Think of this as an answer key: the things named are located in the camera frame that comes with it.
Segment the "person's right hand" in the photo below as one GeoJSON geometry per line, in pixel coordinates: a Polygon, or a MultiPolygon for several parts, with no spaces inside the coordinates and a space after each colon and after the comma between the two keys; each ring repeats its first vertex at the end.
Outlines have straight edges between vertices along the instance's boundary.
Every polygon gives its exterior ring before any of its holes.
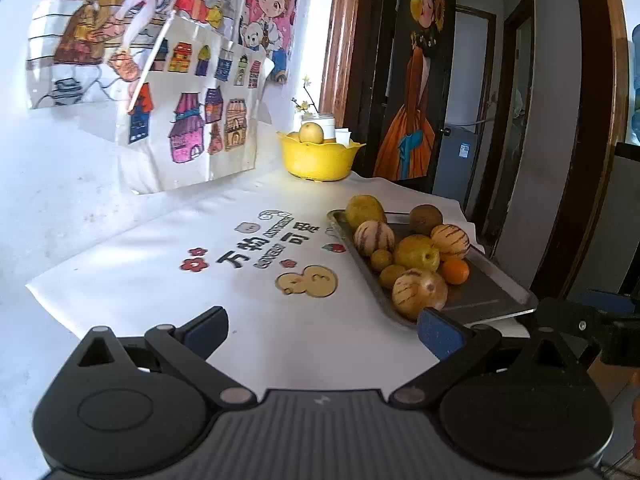
{"type": "Polygon", "coordinates": [[[632,419],[634,420],[634,450],[632,455],[636,460],[640,460],[640,396],[634,399],[631,407],[632,419]]]}

